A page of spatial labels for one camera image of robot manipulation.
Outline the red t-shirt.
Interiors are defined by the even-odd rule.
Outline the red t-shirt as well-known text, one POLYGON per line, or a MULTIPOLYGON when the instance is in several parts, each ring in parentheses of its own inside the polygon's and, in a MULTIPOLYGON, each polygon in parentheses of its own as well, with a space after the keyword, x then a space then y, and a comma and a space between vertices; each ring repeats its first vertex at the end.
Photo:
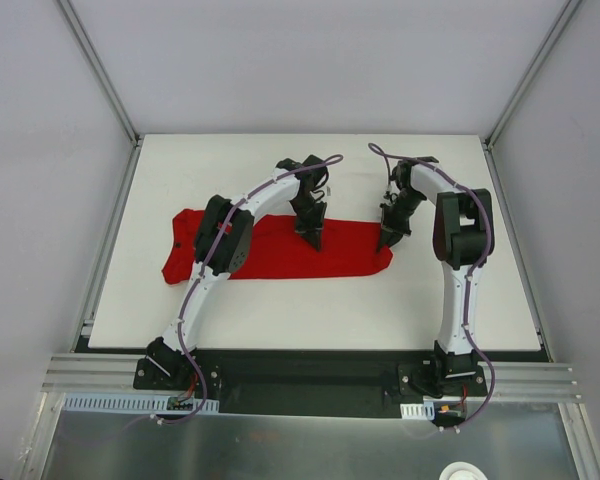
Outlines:
MULTIPOLYGON (((202 210, 184 209, 172 220, 173 245, 162 268, 164 281, 187 281, 194 261, 194 237, 202 210)), ((246 263, 232 280, 298 280, 375 275, 389 267, 393 253, 377 248, 380 225, 327 219, 322 248, 313 249, 293 231, 291 215, 267 215, 254 227, 246 263)))

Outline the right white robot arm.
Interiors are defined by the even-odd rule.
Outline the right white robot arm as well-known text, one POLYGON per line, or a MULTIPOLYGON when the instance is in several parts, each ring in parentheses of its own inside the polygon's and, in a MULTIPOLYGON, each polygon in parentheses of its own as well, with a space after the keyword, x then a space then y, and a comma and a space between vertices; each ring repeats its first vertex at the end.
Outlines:
POLYGON ((478 284, 493 253, 495 233, 489 190, 459 184, 441 170, 434 157, 399 157, 389 169, 380 204, 379 250, 411 235, 411 217, 425 201, 435 207, 432 245, 443 271, 443 310, 432 357, 409 375, 409 385, 440 398, 446 388, 482 374, 475 311, 478 284))

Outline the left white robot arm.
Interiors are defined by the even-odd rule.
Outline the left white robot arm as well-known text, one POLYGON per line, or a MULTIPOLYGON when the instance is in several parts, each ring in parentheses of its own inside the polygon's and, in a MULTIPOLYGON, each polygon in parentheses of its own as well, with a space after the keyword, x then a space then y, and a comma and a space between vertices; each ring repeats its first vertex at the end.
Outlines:
POLYGON ((342 160, 340 154, 325 160, 311 155, 302 163, 287 158, 251 191, 233 198, 211 197, 193 241, 194 262, 182 302, 175 319, 148 344, 137 367, 136 383, 157 377, 175 388, 192 371, 202 377, 192 352, 199 343, 207 304, 220 285, 246 263, 254 227, 265 215, 289 203, 295 213, 295 233, 315 251, 321 250, 326 203, 316 199, 314 192, 328 182, 328 167, 342 160))

